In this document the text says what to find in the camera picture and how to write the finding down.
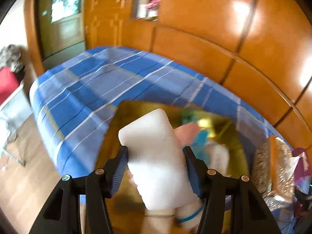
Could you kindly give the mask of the purple cardboard box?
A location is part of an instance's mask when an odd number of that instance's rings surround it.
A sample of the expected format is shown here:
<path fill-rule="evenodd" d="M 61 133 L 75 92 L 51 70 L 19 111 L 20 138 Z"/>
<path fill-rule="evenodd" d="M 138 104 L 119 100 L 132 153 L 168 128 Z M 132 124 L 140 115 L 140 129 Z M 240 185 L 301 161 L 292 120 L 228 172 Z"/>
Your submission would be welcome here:
<path fill-rule="evenodd" d="M 293 156 L 298 156 L 299 161 L 295 168 L 295 186 L 300 187 L 300 189 L 309 194 L 310 190 L 310 178 L 311 178 L 311 167 L 309 164 L 309 157 L 307 150 L 305 148 L 298 147 L 293 150 Z"/>

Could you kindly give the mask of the white cleaning wipes pack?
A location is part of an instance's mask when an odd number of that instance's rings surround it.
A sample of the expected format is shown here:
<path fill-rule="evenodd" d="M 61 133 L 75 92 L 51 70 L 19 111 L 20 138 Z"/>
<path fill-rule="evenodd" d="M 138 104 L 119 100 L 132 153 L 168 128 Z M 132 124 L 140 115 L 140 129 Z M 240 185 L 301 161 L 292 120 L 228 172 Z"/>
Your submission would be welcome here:
<path fill-rule="evenodd" d="M 205 146 L 207 166 L 225 176 L 229 166 L 229 150 L 216 142 L 208 142 Z"/>

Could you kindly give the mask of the pink soft object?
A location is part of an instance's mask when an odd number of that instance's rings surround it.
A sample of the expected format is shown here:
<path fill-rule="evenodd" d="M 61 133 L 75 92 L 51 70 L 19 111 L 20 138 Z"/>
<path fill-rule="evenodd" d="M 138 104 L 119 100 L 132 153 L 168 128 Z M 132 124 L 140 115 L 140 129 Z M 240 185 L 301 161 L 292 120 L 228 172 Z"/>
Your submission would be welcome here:
<path fill-rule="evenodd" d="M 179 141 L 180 147 L 190 146 L 198 133 L 200 132 L 200 127 L 197 123 L 191 122 L 185 125 L 181 125 L 174 129 L 175 135 Z"/>

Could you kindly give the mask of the white knitted glove bundle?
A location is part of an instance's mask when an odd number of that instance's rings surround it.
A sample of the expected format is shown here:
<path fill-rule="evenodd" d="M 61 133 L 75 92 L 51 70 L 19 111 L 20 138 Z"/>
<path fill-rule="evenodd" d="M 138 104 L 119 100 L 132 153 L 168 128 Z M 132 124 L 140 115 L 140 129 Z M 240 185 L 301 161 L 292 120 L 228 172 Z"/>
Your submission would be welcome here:
<path fill-rule="evenodd" d="M 177 223 L 184 231 L 196 231 L 203 214 L 203 209 L 204 206 L 201 200 L 177 208 L 175 211 Z"/>

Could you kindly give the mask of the gold storage box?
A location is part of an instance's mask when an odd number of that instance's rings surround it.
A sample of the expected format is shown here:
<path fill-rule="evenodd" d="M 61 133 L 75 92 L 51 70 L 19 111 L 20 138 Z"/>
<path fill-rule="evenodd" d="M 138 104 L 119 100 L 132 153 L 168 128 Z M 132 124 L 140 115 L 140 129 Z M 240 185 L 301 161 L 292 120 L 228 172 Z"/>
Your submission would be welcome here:
<path fill-rule="evenodd" d="M 227 174 L 233 178 L 239 178 L 249 173 L 245 152 L 232 119 L 205 112 L 196 105 L 182 108 L 161 103 L 128 100 L 119 104 L 110 122 L 96 167 L 104 166 L 108 159 L 116 156 L 121 148 L 118 140 L 118 131 L 121 128 L 158 108 L 166 112 L 173 128 L 181 126 L 184 118 L 196 117 L 199 126 L 208 130 L 208 141 L 216 142 L 228 149 L 230 159 Z M 129 179 L 130 176 L 126 174 L 117 194 L 106 201 L 113 231 L 114 233 L 153 233 L 153 227 L 144 223 L 143 201 L 137 189 L 130 184 Z"/>

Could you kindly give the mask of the blue plaid tablecloth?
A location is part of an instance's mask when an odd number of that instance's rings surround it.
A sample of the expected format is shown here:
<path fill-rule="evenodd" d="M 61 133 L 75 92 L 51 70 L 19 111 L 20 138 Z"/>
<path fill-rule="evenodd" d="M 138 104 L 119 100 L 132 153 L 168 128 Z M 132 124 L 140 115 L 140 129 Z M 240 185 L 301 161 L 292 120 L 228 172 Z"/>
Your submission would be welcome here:
<path fill-rule="evenodd" d="M 106 201 L 117 194 L 126 174 L 137 189 L 128 167 L 128 148 L 121 145 L 100 168 L 96 163 L 110 122 L 124 100 L 182 108 L 196 105 L 232 119 L 249 168 L 243 175 L 251 181 L 254 154 L 267 138 L 277 136 L 287 144 L 264 117 L 223 86 L 168 58 L 130 48 L 98 47 L 81 53 L 38 77 L 30 99 L 49 157 L 62 175 L 31 233 L 80 233 L 80 199 L 87 207 L 90 232 L 114 233 Z M 199 126 L 194 116 L 184 118 L 182 125 L 191 122 Z M 206 165 L 208 142 L 208 130 L 200 127 L 189 146 Z M 222 233 L 230 233 L 230 201 L 227 196 Z M 177 223 L 177 208 L 148 210 L 143 202 L 143 209 L 144 223 L 153 227 L 153 233 L 188 232 Z M 280 233 L 294 232 L 292 204 L 269 210 Z"/>

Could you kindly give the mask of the wooden door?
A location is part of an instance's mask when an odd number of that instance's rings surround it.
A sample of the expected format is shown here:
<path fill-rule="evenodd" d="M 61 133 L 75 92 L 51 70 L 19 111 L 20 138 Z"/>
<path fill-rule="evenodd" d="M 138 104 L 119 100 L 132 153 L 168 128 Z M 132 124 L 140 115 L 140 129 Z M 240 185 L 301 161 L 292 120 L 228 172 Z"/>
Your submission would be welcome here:
<path fill-rule="evenodd" d="M 85 40 L 83 0 L 36 0 L 43 60 Z"/>

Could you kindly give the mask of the orange wooden wall cabinet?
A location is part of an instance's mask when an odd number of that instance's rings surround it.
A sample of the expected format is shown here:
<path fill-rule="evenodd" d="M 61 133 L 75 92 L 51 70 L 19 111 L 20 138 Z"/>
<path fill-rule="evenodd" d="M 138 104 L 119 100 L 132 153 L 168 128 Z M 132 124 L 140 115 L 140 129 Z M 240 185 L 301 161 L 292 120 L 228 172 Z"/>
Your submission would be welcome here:
<path fill-rule="evenodd" d="M 311 23 L 295 0 L 84 0 L 86 47 L 150 51 L 236 94 L 294 148 L 311 149 Z"/>

